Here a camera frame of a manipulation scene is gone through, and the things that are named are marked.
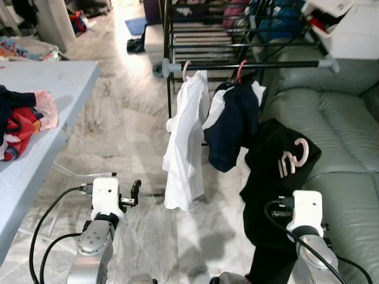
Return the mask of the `blue floor mat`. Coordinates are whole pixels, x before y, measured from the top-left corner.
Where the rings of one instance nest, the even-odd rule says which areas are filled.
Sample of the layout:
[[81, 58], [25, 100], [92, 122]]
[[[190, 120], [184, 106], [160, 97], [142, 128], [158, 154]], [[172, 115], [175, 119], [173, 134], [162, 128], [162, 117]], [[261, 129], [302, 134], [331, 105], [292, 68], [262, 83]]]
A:
[[141, 36], [146, 29], [148, 21], [146, 17], [136, 17], [124, 22], [130, 35], [133, 37]]

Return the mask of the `laundry basket with clothes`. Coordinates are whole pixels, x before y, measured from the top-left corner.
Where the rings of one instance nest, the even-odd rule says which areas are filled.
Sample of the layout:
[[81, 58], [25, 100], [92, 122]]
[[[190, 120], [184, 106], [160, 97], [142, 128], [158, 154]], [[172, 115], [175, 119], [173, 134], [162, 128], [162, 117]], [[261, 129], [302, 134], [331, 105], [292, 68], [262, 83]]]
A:
[[8, 60], [60, 60], [59, 48], [22, 36], [0, 36], [0, 62]]

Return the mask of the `navy and white garment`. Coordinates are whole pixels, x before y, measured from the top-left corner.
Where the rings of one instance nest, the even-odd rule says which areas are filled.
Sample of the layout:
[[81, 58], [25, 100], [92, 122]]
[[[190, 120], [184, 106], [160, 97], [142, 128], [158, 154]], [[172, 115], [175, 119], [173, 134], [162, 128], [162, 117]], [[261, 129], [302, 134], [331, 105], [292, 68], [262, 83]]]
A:
[[252, 83], [223, 83], [212, 96], [207, 119], [201, 125], [209, 148], [208, 161], [227, 172], [236, 165], [239, 149], [249, 148], [257, 131], [266, 87]]

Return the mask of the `silver robot right leg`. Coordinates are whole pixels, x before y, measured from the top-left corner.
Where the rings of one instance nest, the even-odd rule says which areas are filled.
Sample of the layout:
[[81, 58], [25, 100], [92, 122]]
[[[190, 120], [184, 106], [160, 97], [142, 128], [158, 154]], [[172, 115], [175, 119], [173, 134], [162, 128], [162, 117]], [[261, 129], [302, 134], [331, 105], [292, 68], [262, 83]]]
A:
[[223, 272], [218, 276], [211, 277], [208, 284], [251, 284], [243, 275], [233, 272]]

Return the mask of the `pink garment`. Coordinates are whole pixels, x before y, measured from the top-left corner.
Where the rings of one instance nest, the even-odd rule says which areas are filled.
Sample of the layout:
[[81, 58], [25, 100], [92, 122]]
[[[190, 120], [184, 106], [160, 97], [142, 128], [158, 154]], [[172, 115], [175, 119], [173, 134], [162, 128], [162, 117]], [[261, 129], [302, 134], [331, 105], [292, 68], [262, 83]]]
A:
[[47, 91], [35, 91], [36, 105], [34, 109], [43, 116], [40, 118], [40, 131], [54, 129], [59, 124], [59, 110], [54, 97]]

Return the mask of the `grey green leather sofa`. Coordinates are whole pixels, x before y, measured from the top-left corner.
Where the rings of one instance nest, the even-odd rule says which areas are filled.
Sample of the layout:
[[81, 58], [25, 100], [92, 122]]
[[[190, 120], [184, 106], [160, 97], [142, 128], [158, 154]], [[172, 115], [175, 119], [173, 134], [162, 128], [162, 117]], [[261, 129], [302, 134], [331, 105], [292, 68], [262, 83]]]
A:
[[379, 61], [336, 65], [266, 70], [262, 115], [319, 147], [304, 188], [322, 194], [339, 273], [347, 284], [379, 284]]

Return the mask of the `red hanger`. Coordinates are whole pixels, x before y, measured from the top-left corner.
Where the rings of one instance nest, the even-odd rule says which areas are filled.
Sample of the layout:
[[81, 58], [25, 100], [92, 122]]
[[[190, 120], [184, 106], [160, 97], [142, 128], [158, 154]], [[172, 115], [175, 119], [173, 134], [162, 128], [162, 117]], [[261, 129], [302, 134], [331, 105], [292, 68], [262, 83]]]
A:
[[236, 81], [238, 83], [243, 83], [243, 68], [244, 68], [244, 65], [248, 62], [248, 60], [242, 60], [237, 69], [236, 69]]

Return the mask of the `black garment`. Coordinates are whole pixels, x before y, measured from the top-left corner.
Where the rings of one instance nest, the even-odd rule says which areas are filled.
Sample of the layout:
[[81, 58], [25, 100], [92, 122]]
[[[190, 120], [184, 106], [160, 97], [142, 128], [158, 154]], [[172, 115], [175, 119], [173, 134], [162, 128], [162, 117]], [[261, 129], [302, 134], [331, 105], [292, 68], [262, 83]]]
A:
[[[298, 138], [308, 141], [307, 163], [296, 168], [295, 174], [282, 179], [277, 160], [285, 151], [301, 156], [301, 146], [294, 144]], [[264, 211], [267, 203], [280, 196], [292, 197], [293, 191], [300, 190], [321, 154], [322, 150], [314, 141], [276, 119], [268, 119], [258, 125], [245, 156], [250, 174], [239, 193], [245, 203], [244, 233], [255, 247], [251, 268], [246, 275], [251, 284], [287, 284], [296, 261], [295, 244], [284, 230], [272, 224]]]

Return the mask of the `red garment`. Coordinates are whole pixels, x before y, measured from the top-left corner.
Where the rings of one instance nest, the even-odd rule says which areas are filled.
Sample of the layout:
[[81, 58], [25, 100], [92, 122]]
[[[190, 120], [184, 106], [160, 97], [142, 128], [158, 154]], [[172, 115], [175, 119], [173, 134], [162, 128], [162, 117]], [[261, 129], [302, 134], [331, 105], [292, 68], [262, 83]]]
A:
[[32, 106], [22, 106], [12, 111], [6, 133], [0, 135], [0, 162], [13, 162], [26, 151], [31, 137], [43, 130], [45, 116]]

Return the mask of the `plain dark navy garment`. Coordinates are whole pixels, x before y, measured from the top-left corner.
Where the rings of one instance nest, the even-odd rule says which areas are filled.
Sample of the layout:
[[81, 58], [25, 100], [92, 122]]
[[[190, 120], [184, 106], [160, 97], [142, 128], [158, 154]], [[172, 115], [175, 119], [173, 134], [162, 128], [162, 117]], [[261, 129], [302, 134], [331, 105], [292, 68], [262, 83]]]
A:
[[0, 85], [0, 132], [5, 132], [12, 111], [21, 107], [36, 106], [36, 96], [33, 92], [10, 91]]

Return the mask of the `pale hanger under white shirt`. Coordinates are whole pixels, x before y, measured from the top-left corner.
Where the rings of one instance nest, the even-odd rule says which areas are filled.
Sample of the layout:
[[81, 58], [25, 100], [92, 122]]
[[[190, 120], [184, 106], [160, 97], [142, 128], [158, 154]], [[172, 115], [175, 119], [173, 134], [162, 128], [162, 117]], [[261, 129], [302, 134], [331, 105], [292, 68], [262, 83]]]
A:
[[187, 60], [181, 69], [181, 80], [182, 83], [186, 83], [187, 79], [192, 78], [192, 73], [188, 74], [188, 67], [191, 65], [191, 60]]

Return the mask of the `white shirt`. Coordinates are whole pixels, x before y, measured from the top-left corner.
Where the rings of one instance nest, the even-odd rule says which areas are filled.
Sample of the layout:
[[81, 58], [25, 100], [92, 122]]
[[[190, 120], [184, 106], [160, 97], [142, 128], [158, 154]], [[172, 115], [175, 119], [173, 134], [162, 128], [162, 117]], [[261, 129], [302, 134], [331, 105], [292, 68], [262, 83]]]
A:
[[209, 108], [207, 71], [199, 70], [185, 78], [176, 96], [176, 113], [166, 122], [170, 135], [162, 169], [167, 173], [163, 206], [168, 210], [189, 211], [192, 201], [205, 194], [201, 125]]

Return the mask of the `white folding table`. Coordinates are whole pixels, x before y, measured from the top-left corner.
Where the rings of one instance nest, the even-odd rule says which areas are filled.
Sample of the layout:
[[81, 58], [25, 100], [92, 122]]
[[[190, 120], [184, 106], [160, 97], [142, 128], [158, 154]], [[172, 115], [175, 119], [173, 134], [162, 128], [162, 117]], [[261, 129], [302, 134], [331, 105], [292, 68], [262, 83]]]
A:
[[17, 230], [64, 148], [101, 74], [97, 62], [0, 62], [0, 85], [11, 91], [46, 91], [59, 109], [59, 125], [31, 138], [14, 162], [0, 162], [0, 265]]

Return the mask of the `black shoes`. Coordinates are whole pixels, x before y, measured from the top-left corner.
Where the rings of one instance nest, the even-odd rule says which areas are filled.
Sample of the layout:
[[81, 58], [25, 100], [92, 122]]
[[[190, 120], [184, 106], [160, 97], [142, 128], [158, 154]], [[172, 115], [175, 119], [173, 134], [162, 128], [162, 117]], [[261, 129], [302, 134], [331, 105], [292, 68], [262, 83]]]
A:
[[128, 54], [140, 54], [144, 52], [144, 40], [141, 38], [132, 38], [127, 41], [126, 51]]

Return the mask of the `white cabinet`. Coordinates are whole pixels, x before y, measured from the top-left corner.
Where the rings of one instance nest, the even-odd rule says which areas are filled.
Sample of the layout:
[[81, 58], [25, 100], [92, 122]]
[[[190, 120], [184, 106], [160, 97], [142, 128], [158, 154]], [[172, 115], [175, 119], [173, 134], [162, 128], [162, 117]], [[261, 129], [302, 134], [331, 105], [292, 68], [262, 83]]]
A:
[[76, 41], [65, 0], [33, 0], [38, 11], [36, 30], [41, 41], [68, 53]]

